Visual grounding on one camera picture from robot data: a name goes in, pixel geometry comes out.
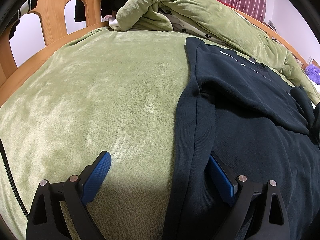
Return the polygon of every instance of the folded comforter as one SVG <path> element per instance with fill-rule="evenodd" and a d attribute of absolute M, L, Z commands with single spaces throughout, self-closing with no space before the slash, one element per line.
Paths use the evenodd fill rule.
<path fill-rule="evenodd" d="M 291 52 L 271 40 L 266 33 L 239 17 L 228 6 L 216 0 L 129 0 L 110 26 L 114 30 L 173 31 L 170 20 L 178 19 L 230 44 L 283 74 L 295 86 L 302 85 L 309 98 L 318 104 L 320 95 L 297 64 Z"/>

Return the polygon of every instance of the wooden bed frame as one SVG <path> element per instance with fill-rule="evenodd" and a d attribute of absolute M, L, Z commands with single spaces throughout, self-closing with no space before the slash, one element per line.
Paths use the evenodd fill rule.
<path fill-rule="evenodd" d="M 91 30 L 108 25 L 108 22 L 101 22 L 101 0 L 81 0 L 85 6 L 86 27 L 68 35 L 65 25 L 64 8 L 69 1 L 70 0 L 38 0 L 36 8 L 29 12 L 37 14 L 40 18 L 46 47 L 29 58 L 19 68 L 17 68 L 9 43 L 10 27 L 1 35 L 0 106 L 2 106 L 27 78 L 35 73 L 56 50 L 66 43 L 80 38 Z M 283 44 L 302 63 L 303 69 L 307 66 L 307 62 L 305 62 L 301 55 L 278 33 L 249 15 L 240 11 L 237 12 L 252 24 L 265 31 L 270 38 L 274 37 Z"/>

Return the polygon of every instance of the metal screw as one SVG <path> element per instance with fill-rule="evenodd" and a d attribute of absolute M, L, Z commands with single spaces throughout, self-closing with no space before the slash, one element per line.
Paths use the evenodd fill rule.
<path fill-rule="evenodd" d="M 73 176 L 70 177 L 70 181 L 71 182 L 75 182 L 77 180 L 78 180 L 78 176 L 77 175 L 73 175 Z"/>
<path fill-rule="evenodd" d="M 47 180 L 43 179 L 40 181 L 40 186 L 44 186 L 45 184 L 47 184 Z"/>
<path fill-rule="evenodd" d="M 273 186 L 273 187 L 274 187 L 275 185 L 277 185 L 277 183 L 276 183 L 273 179 L 270 180 L 269 183 L 270 183 L 270 185 Z"/>
<path fill-rule="evenodd" d="M 240 176 L 238 177 L 238 179 L 239 179 L 239 181 L 242 181 L 242 182 L 246 182 L 246 181 L 247 181 L 247 177 L 244 176 L 244 175 L 240 175 Z"/>

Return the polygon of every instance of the striped black garment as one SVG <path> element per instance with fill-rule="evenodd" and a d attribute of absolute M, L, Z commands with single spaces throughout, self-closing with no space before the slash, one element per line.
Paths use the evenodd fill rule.
<path fill-rule="evenodd" d="M 17 30 L 17 25 L 20 23 L 20 18 L 22 15 L 26 14 L 27 12 L 33 10 L 37 6 L 38 0 L 27 0 L 17 11 L 17 13 L 14 15 L 14 17 L 11 19 L 9 22 L 7 28 L 13 24 L 10 34 L 9 34 L 9 39 L 11 39 L 14 36 L 14 32 Z"/>

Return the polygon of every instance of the wall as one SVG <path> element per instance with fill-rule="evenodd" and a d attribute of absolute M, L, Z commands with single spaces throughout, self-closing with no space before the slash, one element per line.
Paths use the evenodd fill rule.
<path fill-rule="evenodd" d="M 307 22 L 289 0 L 267 0 L 268 17 L 278 33 L 308 62 L 309 56 L 320 63 L 320 44 Z"/>
<path fill-rule="evenodd" d="M 85 22 L 76 23 L 76 0 L 69 1 L 64 9 L 67 33 L 70 34 L 85 27 Z M 32 55 L 45 47 L 39 17 L 34 14 L 25 14 L 20 18 L 14 36 L 10 39 L 10 46 L 14 60 L 19 67 Z"/>

